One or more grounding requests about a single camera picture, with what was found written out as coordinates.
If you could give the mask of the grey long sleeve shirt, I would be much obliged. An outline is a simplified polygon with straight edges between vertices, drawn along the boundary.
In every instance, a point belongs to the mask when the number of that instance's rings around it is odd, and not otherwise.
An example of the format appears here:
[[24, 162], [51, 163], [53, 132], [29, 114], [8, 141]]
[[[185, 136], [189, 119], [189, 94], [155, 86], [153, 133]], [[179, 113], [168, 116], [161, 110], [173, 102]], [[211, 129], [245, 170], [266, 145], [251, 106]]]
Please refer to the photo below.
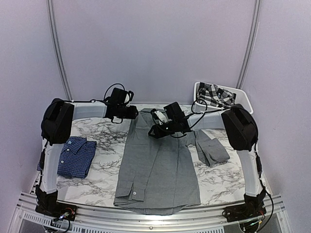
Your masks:
[[229, 160], [217, 138], [202, 130], [182, 138], [154, 139], [150, 108], [142, 109], [130, 123], [114, 205], [145, 215], [171, 215], [187, 206], [199, 205], [200, 190], [189, 146], [207, 166]]

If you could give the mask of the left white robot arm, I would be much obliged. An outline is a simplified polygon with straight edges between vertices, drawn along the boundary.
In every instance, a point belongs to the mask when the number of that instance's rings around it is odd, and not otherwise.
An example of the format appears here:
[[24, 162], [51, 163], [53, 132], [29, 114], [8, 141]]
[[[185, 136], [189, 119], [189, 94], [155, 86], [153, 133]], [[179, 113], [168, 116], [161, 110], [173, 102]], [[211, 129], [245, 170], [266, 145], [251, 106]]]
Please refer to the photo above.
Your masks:
[[103, 100], [75, 101], [55, 98], [47, 107], [41, 122], [43, 165], [39, 183], [35, 187], [37, 196], [57, 195], [56, 174], [61, 149], [70, 137], [72, 122], [83, 118], [135, 119], [138, 110], [130, 105], [133, 91], [115, 87], [111, 96]]

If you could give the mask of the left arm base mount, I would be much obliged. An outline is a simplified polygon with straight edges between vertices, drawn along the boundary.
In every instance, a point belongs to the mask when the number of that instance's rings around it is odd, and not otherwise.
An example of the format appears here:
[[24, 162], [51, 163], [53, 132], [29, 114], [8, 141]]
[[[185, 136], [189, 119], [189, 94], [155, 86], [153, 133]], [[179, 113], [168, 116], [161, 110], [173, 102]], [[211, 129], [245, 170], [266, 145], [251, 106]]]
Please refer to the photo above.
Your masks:
[[35, 211], [37, 213], [51, 216], [57, 219], [67, 213], [68, 216], [64, 216], [66, 220], [75, 220], [77, 206], [58, 202], [58, 191], [47, 194], [46, 192], [42, 192], [40, 189], [38, 189], [38, 191], [36, 192], [36, 197], [37, 206], [35, 208]]

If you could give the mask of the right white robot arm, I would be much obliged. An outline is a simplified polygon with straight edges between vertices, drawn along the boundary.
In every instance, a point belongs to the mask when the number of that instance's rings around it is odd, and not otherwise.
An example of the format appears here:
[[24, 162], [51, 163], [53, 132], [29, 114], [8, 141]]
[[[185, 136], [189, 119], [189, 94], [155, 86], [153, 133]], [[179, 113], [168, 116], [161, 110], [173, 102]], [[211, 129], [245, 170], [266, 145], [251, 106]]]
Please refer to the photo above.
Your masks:
[[179, 104], [165, 106], [165, 113], [151, 111], [153, 126], [148, 135], [155, 139], [175, 133], [204, 129], [224, 129], [231, 147], [236, 150], [242, 165], [246, 198], [266, 195], [261, 180], [262, 166], [257, 153], [258, 127], [252, 115], [241, 104], [227, 109], [185, 115]]

